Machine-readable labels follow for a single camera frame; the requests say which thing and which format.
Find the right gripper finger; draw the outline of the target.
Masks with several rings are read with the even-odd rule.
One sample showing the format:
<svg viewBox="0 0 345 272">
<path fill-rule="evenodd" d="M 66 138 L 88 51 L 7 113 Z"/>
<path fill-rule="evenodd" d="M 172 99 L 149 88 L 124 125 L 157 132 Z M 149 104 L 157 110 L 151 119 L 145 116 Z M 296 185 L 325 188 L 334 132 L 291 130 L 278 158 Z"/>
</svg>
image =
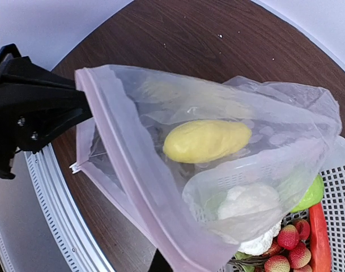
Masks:
<svg viewBox="0 0 345 272">
<path fill-rule="evenodd" d="M 169 263 L 157 249 L 150 264 L 150 272 L 173 272 Z"/>
</svg>

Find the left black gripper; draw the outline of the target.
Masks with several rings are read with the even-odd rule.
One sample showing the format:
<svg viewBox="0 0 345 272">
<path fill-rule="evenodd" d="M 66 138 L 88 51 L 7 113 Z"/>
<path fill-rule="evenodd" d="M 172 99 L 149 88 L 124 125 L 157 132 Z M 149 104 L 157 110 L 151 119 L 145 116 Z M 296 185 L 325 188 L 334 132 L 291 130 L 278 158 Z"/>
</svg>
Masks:
<svg viewBox="0 0 345 272">
<path fill-rule="evenodd" d="M 37 153 L 69 128 L 92 117 L 84 92 L 22 56 L 0 49 L 0 178 L 12 180 L 20 151 Z"/>
</svg>

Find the clear dotted zip bag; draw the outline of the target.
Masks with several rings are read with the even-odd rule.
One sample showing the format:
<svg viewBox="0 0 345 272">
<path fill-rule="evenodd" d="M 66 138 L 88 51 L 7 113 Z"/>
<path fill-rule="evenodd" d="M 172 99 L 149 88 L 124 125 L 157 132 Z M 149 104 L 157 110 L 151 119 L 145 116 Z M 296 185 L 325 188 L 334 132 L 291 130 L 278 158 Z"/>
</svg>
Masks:
<svg viewBox="0 0 345 272">
<path fill-rule="evenodd" d="M 92 117 L 76 163 L 174 271 L 218 271 L 303 198 L 342 131 L 331 92 L 104 65 L 75 72 Z"/>
</svg>

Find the white cauliflower toy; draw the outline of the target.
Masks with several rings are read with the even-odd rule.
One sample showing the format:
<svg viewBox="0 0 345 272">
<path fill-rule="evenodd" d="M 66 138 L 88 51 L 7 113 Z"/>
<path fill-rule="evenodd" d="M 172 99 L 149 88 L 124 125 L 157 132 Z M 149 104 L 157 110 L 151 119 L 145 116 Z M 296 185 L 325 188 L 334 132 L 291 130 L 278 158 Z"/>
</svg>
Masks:
<svg viewBox="0 0 345 272">
<path fill-rule="evenodd" d="M 240 244 L 239 251 L 259 256 L 271 247 L 282 218 L 278 194 L 262 184 L 235 186 L 218 207 L 216 232 L 230 244 Z"/>
</svg>

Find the white plastic basket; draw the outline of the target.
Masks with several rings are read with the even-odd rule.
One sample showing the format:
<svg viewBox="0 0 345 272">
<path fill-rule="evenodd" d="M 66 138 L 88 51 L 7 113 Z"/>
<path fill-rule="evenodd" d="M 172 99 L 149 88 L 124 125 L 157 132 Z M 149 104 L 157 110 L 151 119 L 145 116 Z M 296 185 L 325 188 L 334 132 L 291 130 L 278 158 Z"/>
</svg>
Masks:
<svg viewBox="0 0 345 272">
<path fill-rule="evenodd" d="M 196 221 L 241 252 L 259 255 L 281 226 L 300 218 L 314 271 L 345 271 L 345 139 L 299 139 L 215 161 L 184 186 Z"/>
</svg>

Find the red lychee bunch toy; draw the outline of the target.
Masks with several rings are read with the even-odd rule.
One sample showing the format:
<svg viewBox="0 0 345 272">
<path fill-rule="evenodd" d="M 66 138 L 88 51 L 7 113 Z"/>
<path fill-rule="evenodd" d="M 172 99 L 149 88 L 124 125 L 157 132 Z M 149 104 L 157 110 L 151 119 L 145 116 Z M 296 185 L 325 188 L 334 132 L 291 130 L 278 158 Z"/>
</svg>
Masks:
<svg viewBox="0 0 345 272">
<path fill-rule="evenodd" d="M 298 219 L 283 227 L 271 248 L 263 254 L 267 261 L 263 271 L 312 271 L 312 254 L 305 242 L 310 236 L 310 225 L 305 219 Z"/>
</svg>

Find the orange carrot toy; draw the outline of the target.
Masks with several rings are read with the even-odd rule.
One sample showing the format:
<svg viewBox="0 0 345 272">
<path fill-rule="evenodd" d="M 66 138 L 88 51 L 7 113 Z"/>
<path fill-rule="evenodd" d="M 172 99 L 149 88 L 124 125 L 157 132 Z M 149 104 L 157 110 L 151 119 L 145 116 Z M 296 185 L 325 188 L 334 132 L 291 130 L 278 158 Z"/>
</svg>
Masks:
<svg viewBox="0 0 345 272">
<path fill-rule="evenodd" d="M 315 272 L 331 271 L 331 249 L 327 234 L 327 223 L 322 204 L 309 208 L 310 251 L 312 254 L 310 266 Z"/>
</svg>

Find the green apple toy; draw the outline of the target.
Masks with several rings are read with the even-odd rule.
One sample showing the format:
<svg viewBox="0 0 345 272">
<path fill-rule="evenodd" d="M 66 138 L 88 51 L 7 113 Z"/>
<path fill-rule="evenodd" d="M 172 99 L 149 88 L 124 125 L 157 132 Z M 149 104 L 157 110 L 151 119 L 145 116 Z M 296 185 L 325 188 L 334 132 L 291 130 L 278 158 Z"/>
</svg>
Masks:
<svg viewBox="0 0 345 272">
<path fill-rule="evenodd" d="M 324 197 L 324 192 L 323 178 L 318 174 L 301 201 L 290 212 L 297 213 L 320 203 Z"/>
</svg>

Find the curved aluminium front rail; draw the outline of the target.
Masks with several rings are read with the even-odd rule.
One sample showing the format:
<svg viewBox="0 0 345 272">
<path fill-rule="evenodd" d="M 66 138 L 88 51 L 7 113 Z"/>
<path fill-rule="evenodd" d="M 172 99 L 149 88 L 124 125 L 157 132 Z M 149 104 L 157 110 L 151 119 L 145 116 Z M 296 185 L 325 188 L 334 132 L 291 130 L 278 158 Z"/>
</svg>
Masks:
<svg viewBox="0 0 345 272">
<path fill-rule="evenodd" d="M 51 145 L 18 153 L 15 178 L 0 178 L 4 271 L 112 271 L 68 189 Z"/>
</svg>

